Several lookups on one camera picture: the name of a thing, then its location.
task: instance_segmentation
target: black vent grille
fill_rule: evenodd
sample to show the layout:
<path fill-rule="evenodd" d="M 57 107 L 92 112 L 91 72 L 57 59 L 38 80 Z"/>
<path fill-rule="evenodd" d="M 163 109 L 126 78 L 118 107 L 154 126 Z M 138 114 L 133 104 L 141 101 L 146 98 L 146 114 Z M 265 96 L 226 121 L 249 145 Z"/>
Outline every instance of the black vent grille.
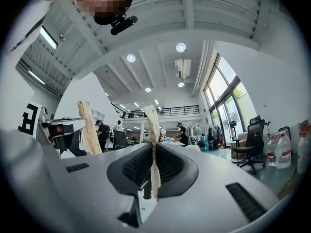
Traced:
<path fill-rule="evenodd" d="M 266 213 L 265 209 L 239 183 L 226 185 L 226 188 L 250 222 Z"/>
<path fill-rule="evenodd" d="M 136 185 L 141 186 L 152 165 L 152 148 L 142 151 L 122 165 L 122 173 Z"/>
<path fill-rule="evenodd" d="M 183 170 L 184 161 L 163 148 L 156 148 L 156 165 L 159 168 L 161 184 L 163 185 Z"/>

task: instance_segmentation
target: window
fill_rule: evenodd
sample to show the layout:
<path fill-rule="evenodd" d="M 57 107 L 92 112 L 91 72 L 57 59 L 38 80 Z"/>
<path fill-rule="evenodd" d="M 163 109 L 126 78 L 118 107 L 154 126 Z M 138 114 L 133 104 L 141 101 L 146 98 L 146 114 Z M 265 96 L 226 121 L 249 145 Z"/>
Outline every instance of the window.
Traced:
<path fill-rule="evenodd" d="M 205 87 L 213 123 L 221 128 L 227 146 L 233 138 L 247 131 L 250 119 L 257 116 L 253 103 L 230 64 L 218 54 Z M 234 130 L 230 123 L 236 121 Z"/>
<path fill-rule="evenodd" d="M 214 77 L 209 84 L 209 87 L 214 95 L 215 100 L 217 100 L 221 96 L 221 94 L 224 93 L 224 91 L 228 88 L 227 83 L 217 69 Z"/>
<path fill-rule="evenodd" d="M 206 95 L 207 95 L 207 98 L 208 98 L 208 101 L 209 101 L 209 105 L 213 106 L 214 105 L 214 100 L 213 100 L 213 97 L 212 97 L 212 94 L 211 94 L 209 88 L 207 88 L 207 90 L 205 92 L 206 92 Z"/>
<path fill-rule="evenodd" d="M 255 108 L 242 82 L 233 90 L 233 92 L 241 110 L 244 126 L 247 128 L 250 119 L 257 116 Z"/>
<path fill-rule="evenodd" d="M 221 57 L 218 67 L 221 70 L 221 72 L 223 72 L 228 82 L 231 83 L 237 74 L 229 65 L 229 63 L 224 59 L 224 57 Z"/>

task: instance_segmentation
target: wooden stick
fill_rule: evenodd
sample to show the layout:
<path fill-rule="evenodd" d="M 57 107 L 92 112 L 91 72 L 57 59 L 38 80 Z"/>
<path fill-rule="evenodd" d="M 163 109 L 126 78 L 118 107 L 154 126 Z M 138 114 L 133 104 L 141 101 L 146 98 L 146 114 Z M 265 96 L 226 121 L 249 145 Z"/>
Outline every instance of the wooden stick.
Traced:
<path fill-rule="evenodd" d="M 86 127 L 82 129 L 84 138 L 86 140 L 87 149 L 92 155 L 102 153 L 101 146 L 99 145 L 98 137 L 96 134 L 94 118 L 89 106 L 89 102 L 78 101 L 80 119 L 86 119 Z"/>

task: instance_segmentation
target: black strap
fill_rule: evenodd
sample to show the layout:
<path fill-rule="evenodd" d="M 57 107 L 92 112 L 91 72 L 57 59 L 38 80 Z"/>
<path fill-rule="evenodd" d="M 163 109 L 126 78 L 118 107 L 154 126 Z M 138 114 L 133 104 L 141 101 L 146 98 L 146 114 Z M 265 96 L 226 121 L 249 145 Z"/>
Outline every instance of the black strap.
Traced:
<path fill-rule="evenodd" d="M 43 23 L 43 20 L 45 17 L 46 17 L 46 15 L 28 31 L 28 33 L 25 35 L 24 39 L 21 40 L 20 42 L 18 42 L 16 44 L 16 46 L 13 47 L 13 49 L 11 51 L 15 50 L 20 44 L 22 44 L 32 34 L 32 32 L 35 31 Z"/>

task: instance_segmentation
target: white ceiling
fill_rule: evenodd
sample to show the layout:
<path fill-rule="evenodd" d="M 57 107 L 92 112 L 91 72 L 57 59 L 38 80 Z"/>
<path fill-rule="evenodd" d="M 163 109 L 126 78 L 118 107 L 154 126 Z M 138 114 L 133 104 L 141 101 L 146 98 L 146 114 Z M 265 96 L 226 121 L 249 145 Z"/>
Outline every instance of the white ceiling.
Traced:
<path fill-rule="evenodd" d="M 262 4 L 261 0 L 134 0 L 127 15 L 137 16 L 138 23 L 112 36 L 111 26 L 97 25 L 72 0 L 57 0 L 44 26 L 59 46 L 53 50 L 40 36 L 25 52 L 19 67 L 30 68 L 59 96 L 72 78 L 94 72 L 110 100 L 125 103 L 130 110 L 136 109 L 133 102 L 147 105 L 154 99 L 162 101 L 170 91 L 190 97 L 203 40 L 257 48 Z M 60 41 L 61 34 L 65 42 Z M 187 45 L 186 52 L 176 51 L 179 42 Z M 134 63 L 124 60 L 128 54 L 135 55 Z M 175 77 L 174 61 L 179 58 L 192 60 L 189 83 L 183 89 L 177 87 L 180 80 Z M 152 94 L 146 95 L 147 87 L 153 89 Z"/>

